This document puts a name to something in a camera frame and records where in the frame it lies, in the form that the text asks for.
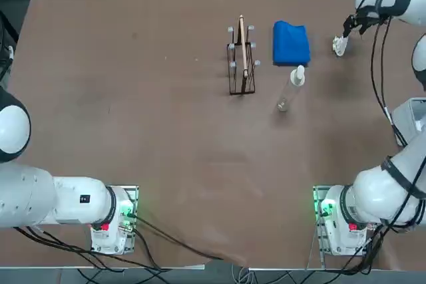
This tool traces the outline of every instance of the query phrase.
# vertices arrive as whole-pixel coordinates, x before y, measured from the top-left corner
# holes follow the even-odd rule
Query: brown table surface
[[[190,245],[240,265],[304,268],[312,186],[351,183],[397,151],[370,83],[373,30],[362,39],[354,33],[343,59],[331,51],[353,4],[31,0],[10,82],[33,123],[19,161],[58,176],[138,184],[139,212]],[[254,58],[262,62],[256,93],[244,98],[228,95],[224,50],[239,14],[256,28]],[[306,85],[287,114],[275,104],[292,68],[272,65],[272,27],[281,19],[306,26],[312,53]],[[392,108],[423,94],[411,70],[421,34],[399,21],[390,30],[385,87]],[[53,232],[69,243],[89,240],[83,226]],[[2,266],[86,265],[12,230],[1,233]],[[206,261],[146,236],[161,265]],[[390,235],[376,267],[425,269],[424,236],[421,228]],[[146,262],[139,245],[127,257]],[[346,259],[328,257],[327,266]],[[320,266],[317,241],[310,266]]]

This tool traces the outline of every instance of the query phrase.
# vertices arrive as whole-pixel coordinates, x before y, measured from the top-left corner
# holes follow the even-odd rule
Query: blue cloth
[[[274,24],[273,60],[275,65],[307,65],[311,61],[305,26],[285,21]]]

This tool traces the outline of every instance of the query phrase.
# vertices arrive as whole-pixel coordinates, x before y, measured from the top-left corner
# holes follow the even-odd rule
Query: clear bottle
[[[305,68],[300,65],[292,71],[283,91],[281,92],[280,99],[277,102],[277,108],[281,112],[288,111],[296,94],[300,91],[305,83]]]

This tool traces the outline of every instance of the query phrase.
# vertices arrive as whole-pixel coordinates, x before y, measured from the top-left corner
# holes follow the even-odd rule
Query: white cap
[[[305,83],[305,68],[300,65],[294,69],[290,75],[290,81],[295,86],[303,86]]]

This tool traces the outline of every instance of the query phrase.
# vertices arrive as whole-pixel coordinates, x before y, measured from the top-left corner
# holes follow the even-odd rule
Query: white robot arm
[[[333,40],[333,51],[343,56],[349,34],[360,27],[362,35],[370,26],[384,23],[395,17],[411,25],[426,25],[426,0],[355,0],[355,14],[343,24],[343,34]],[[423,35],[413,50],[412,67],[417,79],[426,90],[426,35]]]
[[[0,227],[90,224],[92,249],[105,254],[133,251],[136,202],[119,186],[86,177],[52,177],[11,162],[29,143],[27,109],[0,87]]]
[[[352,29],[370,26],[395,17],[411,25],[426,25],[426,0],[355,0],[356,13],[343,24],[333,50],[342,56]],[[415,45],[411,64],[426,90],[426,35]],[[353,255],[366,241],[369,224],[390,223],[401,209],[417,171],[426,157],[426,130],[417,135],[396,156],[360,172],[351,186],[332,186],[321,203],[329,248],[334,255]],[[395,225],[426,224],[426,170],[420,173],[414,192]]]

